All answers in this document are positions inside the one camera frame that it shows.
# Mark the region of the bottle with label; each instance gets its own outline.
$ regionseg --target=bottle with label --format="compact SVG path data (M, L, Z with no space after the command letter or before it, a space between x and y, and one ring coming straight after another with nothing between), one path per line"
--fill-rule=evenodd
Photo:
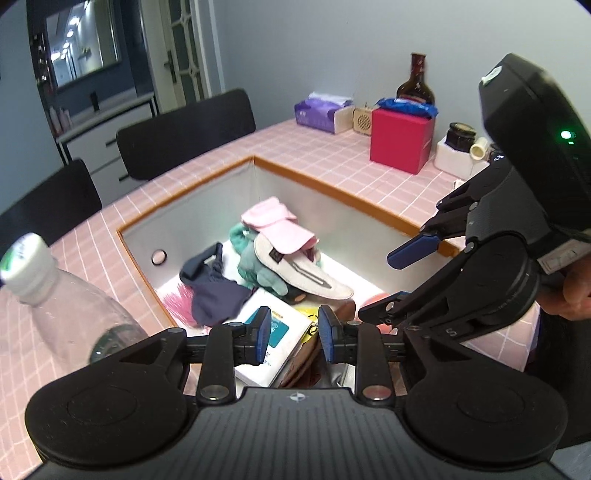
M425 55L413 53L410 78L396 92L397 98L435 105L435 95L425 83Z
M148 337L102 290L57 268L34 233L21 237L2 257L0 278L31 307L41 338L67 374Z

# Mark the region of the black device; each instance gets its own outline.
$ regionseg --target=black device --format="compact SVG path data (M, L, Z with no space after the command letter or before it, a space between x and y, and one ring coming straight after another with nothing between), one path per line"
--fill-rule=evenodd
M507 55L487 78L483 117L505 157L442 199L388 261L402 268L460 235L466 249L412 293L360 309L363 322L343 325L320 308L326 361L355 365L355 393L247 388L236 399L233 367L264 356L265 309L252 326L221 325L208 337L165 330L33 396L25 424L45 463L30 479L566 478L549 463L567 426L561 396L461 342L514 323L540 285L589 247L580 159L591 142L531 63ZM499 121L529 112L536 118L519 131ZM563 121L575 149L556 136ZM546 192L566 186L581 217ZM381 334L380 323L398 333ZM400 363L403 397L389 362ZM194 397L183 395L190 363L202 364Z

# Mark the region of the white bottle cap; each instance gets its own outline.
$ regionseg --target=white bottle cap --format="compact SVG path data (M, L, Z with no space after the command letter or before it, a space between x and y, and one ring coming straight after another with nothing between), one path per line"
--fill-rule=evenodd
M20 237L0 260L0 278L25 303L32 303L55 271L51 251L36 233Z

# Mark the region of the pink fluffy item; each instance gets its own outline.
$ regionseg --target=pink fluffy item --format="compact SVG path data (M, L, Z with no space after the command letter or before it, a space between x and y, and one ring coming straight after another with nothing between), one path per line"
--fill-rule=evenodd
M168 312L179 322L190 327L199 326L193 315L191 315L191 304L193 302L193 290L184 284L178 285L178 290L167 293L162 299L163 305Z

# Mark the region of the white styrofoam box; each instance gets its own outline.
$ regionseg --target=white styrofoam box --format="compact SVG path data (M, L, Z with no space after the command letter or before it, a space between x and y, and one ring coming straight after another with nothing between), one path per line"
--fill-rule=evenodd
M468 180L488 166L484 160L474 161L467 152L454 150L442 138L436 147L434 165L446 173Z

